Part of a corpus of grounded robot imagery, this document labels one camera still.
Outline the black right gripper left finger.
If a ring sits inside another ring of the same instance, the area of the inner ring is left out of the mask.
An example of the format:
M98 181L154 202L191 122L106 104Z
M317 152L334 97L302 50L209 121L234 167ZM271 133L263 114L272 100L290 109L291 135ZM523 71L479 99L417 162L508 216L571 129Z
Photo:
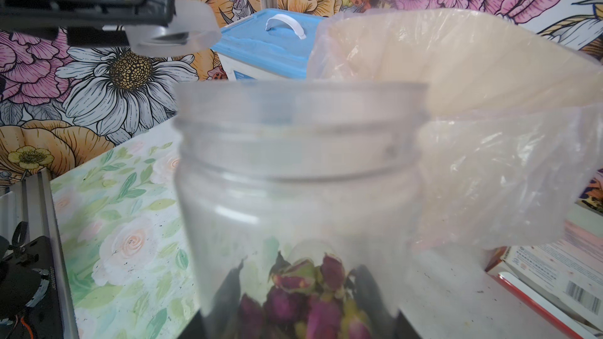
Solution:
M179 339L193 338L234 338L237 311L240 306L240 273L243 261L232 268L216 292L212 309L204 312L200 309L191 318Z

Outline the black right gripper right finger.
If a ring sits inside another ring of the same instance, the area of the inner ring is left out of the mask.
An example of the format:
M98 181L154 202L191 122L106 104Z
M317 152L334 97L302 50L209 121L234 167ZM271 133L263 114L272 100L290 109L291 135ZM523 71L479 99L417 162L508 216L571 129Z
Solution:
M353 280L353 297L359 308L367 313L374 338L422 338L400 309L391 313L386 308L380 288L365 265L354 268L350 277Z

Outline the clear jar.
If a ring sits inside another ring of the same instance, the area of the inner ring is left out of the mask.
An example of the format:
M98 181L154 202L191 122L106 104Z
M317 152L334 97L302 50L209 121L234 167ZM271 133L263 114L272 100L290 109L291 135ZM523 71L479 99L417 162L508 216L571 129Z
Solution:
M199 310L243 261L234 338L374 338L353 297L361 265L403 312L423 84L182 83L176 97L175 186Z

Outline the pink tea packet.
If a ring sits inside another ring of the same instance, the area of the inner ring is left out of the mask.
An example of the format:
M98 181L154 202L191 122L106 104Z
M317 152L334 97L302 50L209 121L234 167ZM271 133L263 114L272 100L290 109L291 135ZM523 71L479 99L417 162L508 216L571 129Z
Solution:
M485 271L569 337L602 337L602 221L567 221L555 243L502 247Z

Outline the blue lidded storage box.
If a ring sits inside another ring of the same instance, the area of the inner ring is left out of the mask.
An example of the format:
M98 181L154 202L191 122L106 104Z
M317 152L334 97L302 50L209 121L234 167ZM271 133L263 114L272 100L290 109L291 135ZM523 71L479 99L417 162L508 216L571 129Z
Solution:
M221 30L212 50L230 80L304 79L322 17L264 9Z

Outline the bin with plastic liner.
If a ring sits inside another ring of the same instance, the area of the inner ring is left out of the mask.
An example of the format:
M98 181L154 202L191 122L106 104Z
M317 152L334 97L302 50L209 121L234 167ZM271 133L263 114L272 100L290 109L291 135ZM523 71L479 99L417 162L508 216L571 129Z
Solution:
M309 78L427 84L416 246L552 243L602 165L602 66L462 9L338 14L317 28Z

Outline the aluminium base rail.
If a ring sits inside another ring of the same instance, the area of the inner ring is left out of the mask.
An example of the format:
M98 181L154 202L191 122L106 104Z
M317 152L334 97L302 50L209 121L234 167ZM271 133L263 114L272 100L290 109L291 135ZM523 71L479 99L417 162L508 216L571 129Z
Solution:
M1 189L1 336L78 335L50 172L44 169Z

